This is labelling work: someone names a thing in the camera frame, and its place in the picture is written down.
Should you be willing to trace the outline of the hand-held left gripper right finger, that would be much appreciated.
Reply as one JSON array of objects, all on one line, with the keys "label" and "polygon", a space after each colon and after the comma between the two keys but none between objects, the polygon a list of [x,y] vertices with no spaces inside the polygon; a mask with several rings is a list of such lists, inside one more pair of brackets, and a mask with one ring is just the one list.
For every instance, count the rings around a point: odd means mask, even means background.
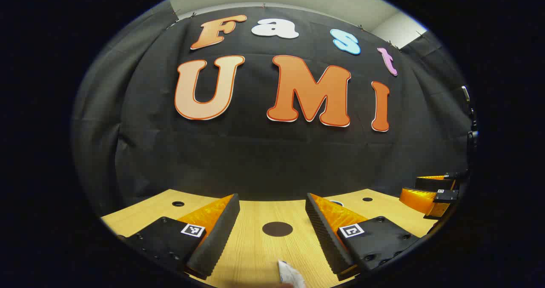
[{"label": "hand-held left gripper right finger", "polygon": [[312,193],[306,195],[306,213],[339,280],[388,269],[424,241],[387,217],[366,218]]}]

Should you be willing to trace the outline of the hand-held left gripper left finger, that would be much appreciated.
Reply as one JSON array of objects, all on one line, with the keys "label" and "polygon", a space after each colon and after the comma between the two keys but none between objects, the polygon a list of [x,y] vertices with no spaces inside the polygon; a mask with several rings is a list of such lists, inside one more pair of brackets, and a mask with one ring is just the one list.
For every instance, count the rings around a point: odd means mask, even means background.
[{"label": "hand-held left gripper left finger", "polygon": [[122,242],[175,273],[199,279],[211,276],[240,212],[238,194],[231,194],[177,220],[161,216]]}]

